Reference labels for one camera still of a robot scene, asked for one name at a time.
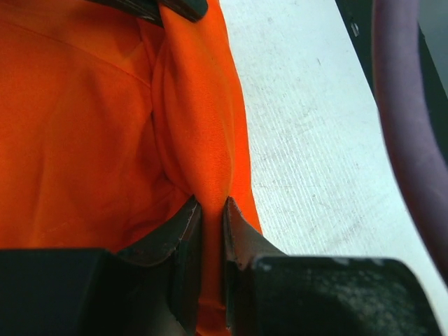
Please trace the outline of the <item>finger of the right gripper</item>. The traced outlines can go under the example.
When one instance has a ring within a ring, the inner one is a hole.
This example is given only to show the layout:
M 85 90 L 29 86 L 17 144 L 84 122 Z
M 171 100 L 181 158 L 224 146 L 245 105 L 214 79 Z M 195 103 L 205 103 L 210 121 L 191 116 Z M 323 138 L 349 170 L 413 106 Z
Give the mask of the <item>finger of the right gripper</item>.
M 160 3 L 190 22 L 200 21 L 209 8 L 207 0 L 160 0 Z
M 163 26 L 158 2 L 154 0 L 90 0 L 90 2 L 117 9 L 159 27 Z

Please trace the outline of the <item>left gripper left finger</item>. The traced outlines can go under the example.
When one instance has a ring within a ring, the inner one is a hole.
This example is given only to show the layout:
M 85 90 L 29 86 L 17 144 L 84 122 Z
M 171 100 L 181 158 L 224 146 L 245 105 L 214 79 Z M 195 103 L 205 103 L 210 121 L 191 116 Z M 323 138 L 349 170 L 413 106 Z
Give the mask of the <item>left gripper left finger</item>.
M 2 335 L 194 335 L 202 210 L 190 198 L 123 250 L 1 251 Z

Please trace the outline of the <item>orange t shirt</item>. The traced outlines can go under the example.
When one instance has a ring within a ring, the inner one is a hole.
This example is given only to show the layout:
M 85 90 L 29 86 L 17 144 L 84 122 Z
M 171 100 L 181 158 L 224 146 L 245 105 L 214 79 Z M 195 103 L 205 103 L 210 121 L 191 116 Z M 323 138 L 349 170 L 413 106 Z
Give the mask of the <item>orange t shirt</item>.
M 157 27 L 89 1 L 1 2 L 1 247 L 133 244 L 202 205 L 197 334 L 227 335 L 222 213 L 260 228 L 218 1 Z

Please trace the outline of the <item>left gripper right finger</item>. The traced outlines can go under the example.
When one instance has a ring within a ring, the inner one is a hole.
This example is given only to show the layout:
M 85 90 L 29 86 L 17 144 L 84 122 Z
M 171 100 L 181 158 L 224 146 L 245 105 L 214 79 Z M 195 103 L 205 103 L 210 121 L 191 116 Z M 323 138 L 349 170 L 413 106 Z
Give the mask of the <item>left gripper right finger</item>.
M 390 258 L 289 256 L 223 212 L 226 323 L 233 335 L 439 335 L 414 274 Z

